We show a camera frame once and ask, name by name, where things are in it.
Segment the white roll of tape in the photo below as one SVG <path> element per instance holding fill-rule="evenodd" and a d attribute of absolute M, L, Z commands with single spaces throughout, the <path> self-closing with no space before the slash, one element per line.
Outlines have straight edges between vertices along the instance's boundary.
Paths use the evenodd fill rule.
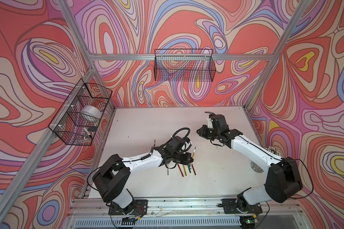
<path fill-rule="evenodd" d="M 92 117 L 95 117 L 97 119 L 100 119 L 102 117 L 102 112 L 100 112 L 96 107 L 92 105 L 85 105 L 80 113 L 84 114 L 83 117 L 90 122 L 96 122 L 96 120 L 94 120 Z"/>

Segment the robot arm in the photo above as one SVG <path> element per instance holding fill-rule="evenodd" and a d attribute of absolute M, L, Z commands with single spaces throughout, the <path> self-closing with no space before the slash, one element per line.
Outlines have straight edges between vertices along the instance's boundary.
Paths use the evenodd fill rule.
<path fill-rule="evenodd" d="M 291 157 L 281 158 L 253 143 L 242 132 L 230 130 L 223 115 L 210 113 L 208 125 L 203 125 L 197 133 L 205 139 L 219 140 L 223 146 L 239 151 L 267 174 L 264 185 L 237 195 L 242 210 L 269 200 L 283 203 L 302 189 L 297 163 Z"/>
<path fill-rule="evenodd" d="M 188 131 L 185 137 L 176 136 L 183 130 Z M 134 209 L 135 199 L 127 189 L 124 189 L 129 176 L 149 168 L 169 164 L 171 161 L 184 165 L 192 163 L 191 153 L 187 152 L 191 147 L 191 142 L 187 137 L 189 133 L 189 128 L 181 128 L 165 144 L 152 147 L 149 153 L 129 158 L 120 158 L 118 154 L 114 154 L 108 158 L 93 176 L 93 183 L 103 201 L 106 203 L 113 201 L 119 205 L 124 214 L 130 213 Z"/>

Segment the metal rail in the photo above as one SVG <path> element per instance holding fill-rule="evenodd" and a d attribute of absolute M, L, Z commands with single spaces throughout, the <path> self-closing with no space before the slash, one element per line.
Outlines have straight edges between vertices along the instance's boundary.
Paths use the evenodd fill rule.
<path fill-rule="evenodd" d="M 93 73 L 94 70 L 89 69 L 83 77 L 84 82 L 89 82 L 92 78 Z M 66 110 L 68 109 L 68 105 L 71 104 L 76 94 L 81 89 L 82 84 L 83 81 L 80 80 L 78 82 L 78 85 L 74 88 L 73 93 L 69 95 L 69 98 L 65 102 L 64 106 L 60 108 L 60 111 L 54 118 L 53 123 L 58 123 L 59 120 L 64 116 Z M 10 209 L 14 205 L 16 199 L 22 192 L 23 188 L 27 184 L 28 180 L 32 176 L 34 170 L 41 162 L 43 156 L 45 155 L 55 137 L 56 135 L 49 128 L 47 128 L 45 134 L 38 141 L 36 147 L 32 150 L 31 154 L 25 160 L 19 171 L 16 173 L 9 186 L 0 196 L 0 226 L 4 221 L 6 215 L 9 213 Z"/>
<path fill-rule="evenodd" d="M 203 54 L 185 54 L 185 56 L 204 56 Z M 213 60 L 271 60 L 272 54 L 212 54 Z M 154 60 L 154 54 L 89 54 L 97 60 Z"/>
<path fill-rule="evenodd" d="M 96 67 L 94 66 L 94 63 L 92 62 L 91 58 L 89 57 L 90 52 L 89 52 L 87 45 L 85 44 L 85 41 L 84 41 L 84 39 L 80 33 L 78 24 L 75 20 L 73 13 L 71 12 L 71 9 L 70 9 L 67 1 L 66 0 L 58 0 L 57 2 L 58 2 L 58 6 L 60 8 L 60 11 L 64 15 L 64 19 L 69 26 L 70 33 L 73 35 L 74 39 L 78 43 L 78 46 L 80 48 L 80 51 L 81 51 L 85 61 L 87 62 L 88 66 L 90 68 L 96 69 Z M 95 76 L 96 77 L 94 80 L 97 82 L 97 84 L 104 86 L 105 84 L 103 83 L 103 80 L 102 80 L 101 76 L 99 75 L 98 71 L 96 71 Z"/>
<path fill-rule="evenodd" d="M 156 198 L 136 198 L 147 199 L 148 210 L 147 216 L 209 216 L 224 215 L 224 209 L 217 205 L 224 198 L 237 198 L 231 196 L 200 196 L 200 197 L 156 197 Z M 277 203 L 273 200 L 268 201 L 270 204 L 270 214 L 273 215 L 293 215 L 303 214 L 298 200 L 286 200 L 284 203 Z M 267 211 L 266 203 L 261 205 L 263 211 Z M 97 216 L 102 213 L 108 214 L 109 207 L 105 205 L 102 199 L 76 199 L 71 205 L 69 215 L 76 215 L 78 218 L 90 217 L 92 212 Z M 231 215 L 253 215 L 253 214 L 231 214 Z"/>
<path fill-rule="evenodd" d="M 96 166 L 99 164 L 99 161 L 101 160 L 102 151 L 105 148 L 105 142 L 107 140 L 108 134 L 110 133 L 112 121 L 113 121 L 113 118 L 115 117 L 115 112 L 116 112 L 116 109 L 111 111 L 111 116 L 110 116 L 110 118 L 107 122 L 107 125 L 105 127 L 105 132 L 102 136 L 101 144 L 98 146 L 96 152 L 94 153 L 93 162 L 92 162 L 91 169 L 89 170 L 89 172 L 92 172 L 94 169 L 96 169 Z M 80 198 L 82 198 L 82 199 L 84 198 L 85 192 L 87 191 L 87 187 L 88 187 L 88 184 L 86 181 L 84 186 L 83 186 L 83 189 L 81 191 Z"/>
<path fill-rule="evenodd" d="M 244 104 L 244 107 L 250 106 L 250 104 L 255 100 L 257 93 L 261 90 L 262 85 L 268 78 L 271 69 L 275 66 L 275 63 L 277 59 L 279 58 L 279 55 L 281 51 L 283 50 L 285 44 L 288 42 L 290 36 L 292 35 L 294 29 L 298 25 L 298 22 L 300 21 L 303 13 L 307 9 L 308 5 L 312 2 L 312 0 L 300 0 L 296 9 L 293 12 L 292 17 L 290 18 L 288 25 L 283 31 L 282 36 L 280 37 L 277 45 L 274 48 L 273 52 L 273 58 L 270 60 L 270 62 L 266 63 L 266 66 L 264 67 L 262 73 L 260 74 L 259 78 L 257 79 L 255 85 L 253 86 L 250 94 L 248 95 L 248 98 Z"/>

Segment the black wire basket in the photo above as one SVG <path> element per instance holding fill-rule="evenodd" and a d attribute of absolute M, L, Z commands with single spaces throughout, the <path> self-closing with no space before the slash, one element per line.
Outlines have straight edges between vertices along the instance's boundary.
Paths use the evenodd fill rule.
<path fill-rule="evenodd" d="M 83 82 L 83 85 L 59 123 L 53 124 L 52 121 L 54 119 L 52 119 L 48 127 L 67 145 L 90 146 L 93 143 L 94 136 L 111 96 L 112 90 L 99 84 Z M 96 111 L 98 117 L 84 112 L 85 107 L 92 108 L 93 110 L 96 108 L 98 110 Z"/>
<path fill-rule="evenodd" d="M 212 82 L 216 72 L 212 53 L 209 48 L 155 49 L 154 79 Z"/>

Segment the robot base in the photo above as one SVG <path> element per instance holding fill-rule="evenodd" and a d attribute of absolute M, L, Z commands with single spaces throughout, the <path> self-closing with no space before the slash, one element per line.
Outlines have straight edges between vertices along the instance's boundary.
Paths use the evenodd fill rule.
<path fill-rule="evenodd" d="M 144 213 L 141 212 L 140 208 L 137 206 L 140 206 L 143 208 Z M 148 208 L 148 200 L 135 200 L 135 206 L 134 210 L 130 212 L 131 215 L 140 215 L 140 214 L 147 214 L 147 208 Z M 118 204 L 112 203 L 110 206 L 110 210 L 108 211 L 109 215 L 125 215 L 123 213 L 122 208 L 119 207 Z"/>
<path fill-rule="evenodd" d="M 237 209 L 238 205 L 236 204 L 236 200 L 237 199 L 222 199 L 222 204 L 218 204 L 218 207 L 223 207 L 225 214 L 253 213 L 258 215 L 263 213 L 259 203 L 244 209 Z"/>

